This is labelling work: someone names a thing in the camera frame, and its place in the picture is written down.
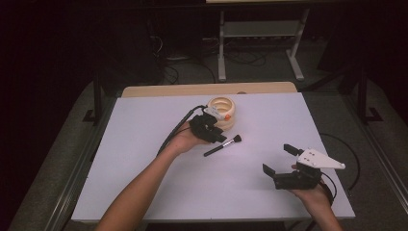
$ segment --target person's left arm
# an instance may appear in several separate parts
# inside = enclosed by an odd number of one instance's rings
[[[166,148],[116,197],[95,230],[135,230],[149,208],[168,168],[181,153],[206,143],[185,123]]]

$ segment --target desk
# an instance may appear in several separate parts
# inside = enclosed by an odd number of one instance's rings
[[[310,218],[300,200],[289,192],[276,190],[262,170],[262,164],[267,164],[278,173],[292,171],[295,157],[283,150],[284,143],[325,152],[301,93],[295,92],[291,83],[212,86],[126,89],[124,97],[116,102],[72,219],[98,221],[128,182],[155,158],[180,119],[193,107],[206,104],[221,93],[231,97],[237,107],[236,124],[224,135],[231,139],[240,134],[242,142],[209,157],[202,154],[219,143],[198,145],[178,157],[144,219],[174,222]],[[335,171],[324,172],[338,187],[333,205],[336,216],[353,218]]]

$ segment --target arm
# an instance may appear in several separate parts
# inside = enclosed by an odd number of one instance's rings
[[[181,153],[205,143],[185,123],[167,147],[117,196],[96,230],[135,230],[149,208],[168,168]]]
[[[306,207],[306,210],[319,225],[322,231],[342,231],[323,187],[317,185],[312,190],[292,190]]]

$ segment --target black brush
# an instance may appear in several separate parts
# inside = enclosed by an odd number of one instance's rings
[[[235,136],[235,138],[233,138],[232,140],[230,140],[230,141],[228,141],[228,142],[226,142],[226,143],[224,143],[224,144],[222,144],[222,145],[220,145],[220,146],[218,146],[218,147],[216,147],[216,148],[214,148],[214,149],[211,149],[210,151],[204,153],[204,156],[205,156],[205,157],[206,157],[206,156],[210,156],[211,154],[213,154],[213,153],[215,153],[215,152],[221,150],[222,148],[228,146],[229,144],[232,144],[232,143],[234,143],[234,142],[241,142],[241,141],[242,141],[242,139],[241,139],[240,135],[237,135],[237,136]]]

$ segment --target brush bristles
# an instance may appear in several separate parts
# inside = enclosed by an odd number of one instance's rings
[[[235,136],[234,142],[240,142],[240,141],[242,141],[241,136],[240,135]]]

